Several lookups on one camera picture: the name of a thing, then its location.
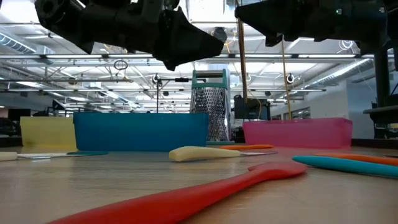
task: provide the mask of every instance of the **box grater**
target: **box grater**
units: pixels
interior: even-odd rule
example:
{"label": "box grater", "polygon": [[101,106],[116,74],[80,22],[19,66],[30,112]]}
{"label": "box grater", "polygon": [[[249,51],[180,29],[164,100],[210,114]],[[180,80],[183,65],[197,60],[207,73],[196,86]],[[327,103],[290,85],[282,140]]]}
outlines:
{"label": "box grater", "polygon": [[[206,78],[205,83],[198,79]],[[191,113],[209,114],[207,141],[230,141],[230,108],[226,70],[193,71]]]}

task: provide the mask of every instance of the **wooden table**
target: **wooden table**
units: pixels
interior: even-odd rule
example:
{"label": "wooden table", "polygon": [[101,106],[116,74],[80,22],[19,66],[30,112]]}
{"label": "wooden table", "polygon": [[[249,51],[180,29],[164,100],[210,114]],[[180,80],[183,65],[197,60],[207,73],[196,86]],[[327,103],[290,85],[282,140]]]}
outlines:
{"label": "wooden table", "polygon": [[[289,161],[316,150],[277,149],[268,156],[170,162],[167,153],[0,162],[1,223],[45,223],[113,202],[204,184],[267,161]],[[373,155],[387,149],[353,149]],[[186,223],[393,223],[398,180],[309,168],[293,179],[257,184]]]}

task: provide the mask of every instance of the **orange spatula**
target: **orange spatula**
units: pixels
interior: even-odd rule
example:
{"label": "orange spatula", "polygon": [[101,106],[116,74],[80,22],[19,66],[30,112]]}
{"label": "orange spatula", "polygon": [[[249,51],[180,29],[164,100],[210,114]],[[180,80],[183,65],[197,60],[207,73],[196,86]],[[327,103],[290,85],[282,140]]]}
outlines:
{"label": "orange spatula", "polygon": [[249,149],[270,149],[274,146],[258,144],[258,145],[248,145],[248,146],[221,146],[220,149],[229,149],[229,150],[249,150]]}
{"label": "orange spatula", "polygon": [[376,156],[366,156],[359,154],[345,154],[345,153],[316,153],[315,156],[328,156],[340,159],[351,159],[355,161],[372,162],[385,165],[398,166],[398,159],[376,157]]}
{"label": "orange spatula", "polygon": [[246,187],[266,180],[293,177],[306,169],[307,166],[293,162],[268,162],[250,167],[249,172],[235,177],[106,205],[51,224],[178,223]]}

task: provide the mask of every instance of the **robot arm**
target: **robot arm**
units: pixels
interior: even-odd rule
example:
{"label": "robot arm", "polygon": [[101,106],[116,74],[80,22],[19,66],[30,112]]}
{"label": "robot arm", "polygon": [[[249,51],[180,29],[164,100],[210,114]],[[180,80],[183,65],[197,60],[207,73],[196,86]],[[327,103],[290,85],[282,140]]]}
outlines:
{"label": "robot arm", "polygon": [[36,0],[42,26],[87,53],[94,42],[152,54],[169,70],[221,53],[224,43],[187,21],[176,0]]}
{"label": "robot arm", "polygon": [[235,16],[264,34],[266,46],[298,37],[355,40],[362,54],[380,47],[396,47],[398,31],[392,13],[396,1],[380,0],[268,0],[235,10]]}

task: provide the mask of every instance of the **red spatula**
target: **red spatula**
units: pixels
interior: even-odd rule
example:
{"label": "red spatula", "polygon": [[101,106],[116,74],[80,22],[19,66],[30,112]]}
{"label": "red spatula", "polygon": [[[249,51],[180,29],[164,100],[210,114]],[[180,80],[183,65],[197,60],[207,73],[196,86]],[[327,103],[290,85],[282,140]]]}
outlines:
{"label": "red spatula", "polygon": [[293,177],[306,169],[291,162],[268,162],[236,177],[105,205],[51,223],[177,223],[253,184]]}

